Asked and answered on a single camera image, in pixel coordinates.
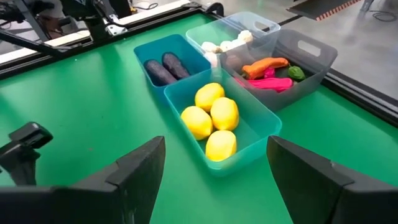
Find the green tabletop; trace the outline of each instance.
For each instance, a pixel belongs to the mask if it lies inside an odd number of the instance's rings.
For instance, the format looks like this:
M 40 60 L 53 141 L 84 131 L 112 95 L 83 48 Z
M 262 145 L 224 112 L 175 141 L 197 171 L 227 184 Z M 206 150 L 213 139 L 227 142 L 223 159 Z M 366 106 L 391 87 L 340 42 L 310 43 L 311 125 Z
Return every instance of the green tabletop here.
M 55 137 L 40 149 L 38 184 L 69 185 L 163 135 L 167 157 L 152 223 L 292 223 L 266 157 L 211 176 L 135 58 L 134 47 L 209 21 L 194 15 L 3 80 L 0 144 L 24 123 L 40 123 Z M 394 127 L 324 87 L 277 115 L 283 138 L 398 186 Z M 0 185 L 12 185 L 7 174 Z

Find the carrot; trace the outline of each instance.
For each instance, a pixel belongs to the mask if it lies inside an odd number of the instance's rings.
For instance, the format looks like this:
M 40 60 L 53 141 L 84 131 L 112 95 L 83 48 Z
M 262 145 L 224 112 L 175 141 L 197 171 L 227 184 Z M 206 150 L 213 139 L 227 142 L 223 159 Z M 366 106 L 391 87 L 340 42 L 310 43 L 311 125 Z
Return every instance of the carrot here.
M 244 72 L 246 79 L 254 80 L 256 78 L 262 77 L 264 74 L 264 70 L 267 68 L 280 68 L 287 66 L 289 62 L 286 58 L 264 58 L 262 60 L 258 60 L 254 62 L 252 65 L 245 65 L 242 68 L 242 72 Z

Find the gray floor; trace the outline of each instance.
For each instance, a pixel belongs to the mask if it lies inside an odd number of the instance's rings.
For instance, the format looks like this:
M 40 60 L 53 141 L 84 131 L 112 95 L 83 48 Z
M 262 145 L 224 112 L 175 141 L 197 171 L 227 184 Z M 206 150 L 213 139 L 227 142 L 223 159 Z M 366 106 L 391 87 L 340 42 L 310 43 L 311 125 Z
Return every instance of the gray floor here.
M 160 5 L 174 0 L 154 0 Z M 392 11 L 398 14 L 398 1 L 375 0 L 371 10 Z M 291 17 L 286 8 L 293 0 L 199 0 L 202 4 L 223 3 L 226 15 L 239 11 L 252 11 L 275 22 Z M 360 14 L 362 2 L 358 2 L 320 22 L 301 18 L 285 26 L 335 47 L 339 56 L 333 68 L 382 93 L 398 99 L 398 21 L 381 22 L 372 12 Z M 0 45 L 0 54 L 7 48 Z
M 23 22 L 21 24 L 17 22 L 12 22 L 11 24 L 6 24 L 2 26 L 2 28 L 7 30 L 17 30 L 17 29 L 28 29 L 31 28 L 31 26 L 28 22 Z M 18 36 L 29 40 L 37 40 L 39 38 L 39 36 L 37 36 L 37 34 L 34 31 L 23 32 L 18 34 Z M 18 49 L 21 49 L 21 47 L 0 40 L 0 54 L 4 54 Z

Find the black bracket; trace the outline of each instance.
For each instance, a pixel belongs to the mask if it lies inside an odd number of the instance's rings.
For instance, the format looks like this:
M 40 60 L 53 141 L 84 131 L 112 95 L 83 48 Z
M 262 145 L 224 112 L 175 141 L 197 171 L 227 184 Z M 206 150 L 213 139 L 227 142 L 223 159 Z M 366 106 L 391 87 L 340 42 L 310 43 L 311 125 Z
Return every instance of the black bracket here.
M 205 13 L 216 12 L 216 14 L 218 16 L 224 17 L 224 6 L 218 2 L 213 3 L 208 7 L 204 6 L 202 4 L 199 4 L 197 2 L 190 2 L 190 3 L 183 4 L 181 7 L 194 8 L 194 9 L 202 7 L 202 8 L 204 8 Z
M 0 147 L 0 166 L 16 185 L 36 185 L 35 167 L 39 149 L 53 139 L 41 125 L 29 122 L 9 134 L 11 142 Z
M 224 17 L 224 6 L 221 3 L 216 2 L 207 7 L 205 12 L 216 12 L 218 16 Z
M 190 3 L 183 4 L 181 7 L 200 8 L 200 7 L 202 7 L 202 5 L 197 2 L 190 2 Z

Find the clear plastic bin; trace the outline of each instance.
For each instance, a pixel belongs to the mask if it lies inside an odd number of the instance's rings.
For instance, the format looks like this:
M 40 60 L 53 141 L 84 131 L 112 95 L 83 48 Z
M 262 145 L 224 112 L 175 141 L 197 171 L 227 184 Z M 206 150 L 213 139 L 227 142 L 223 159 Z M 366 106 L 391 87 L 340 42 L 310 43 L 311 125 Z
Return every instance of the clear plastic bin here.
M 264 42 L 277 39 L 275 47 L 270 50 Z M 250 65 L 257 60 L 269 57 L 284 57 L 291 65 L 299 66 L 306 75 L 306 79 L 296 83 L 292 88 L 277 93 L 275 90 L 254 88 L 241 74 L 233 63 L 227 62 L 231 55 L 241 58 L 244 65 Z M 280 30 L 254 40 L 251 45 L 242 45 L 238 48 L 220 54 L 221 66 L 233 77 L 239 79 L 244 87 L 258 100 L 272 111 L 278 111 L 295 101 L 314 92 L 329 71 L 337 57 L 337 50 L 327 44 L 317 41 L 294 30 Z M 278 68 L 276 77 L 288 77 L 287 68 Z
M 162 64 L 162 56 L 166 52 L 174 53 L 181 60 L 190 75 L 195 75 L 211 68 L 209 61 L 196 51 L 183 36 L 178 34 L 169 35 L 136 47 L 134 53 L 137 56 L 142 71 L 147 77 L 147 81 L 158 99 L 164 104 L 167 104 L 167 100 L 164 96 L 164 89 L 167 85 L 156 85 L 153 77 L 151 77 L 144 68 L 144 63 L 147 60 L 154 59 Z
M 190 29 L 187 31 L 186 36 L 190 44 L 201 53 L 205 53 L 201 48 L 202 43 L 212 42 L 220 46 L 222 41 L 237 39 L 238 34 L 242 30 L 250 31 L 253 38 L 260 41 L 258 39 L 261 37 L 280 30 L 280 25 L 252 12 L 239 12 L 223 19 L 218 19 L 214 22 Z M 268 45 L 273 49 L 275 42 L 276 39 L 273 41 L 268 39 L 263 45 Z
M 226 97 L 238 105 L 239 125 L 233 131 L 237 140 L 236 154 L 221 162 L 214 162 L 205 156 L 207 139 L 197 141 L 180 119 L 182 111 L 195 105 L 196 92 L 204 85 L 220 83 Z M 212 69 L 201 74 L 173 83 L 165 89 L 173 114 L 183 126 L 193 144 L 193 150 L 205 162 L 210 172 L 216 176 L 228 175 L 266 153 L 268 136 L 278 135 L 282 127 L 280 119 L 260 101 L 242 88 L 225 70 Z

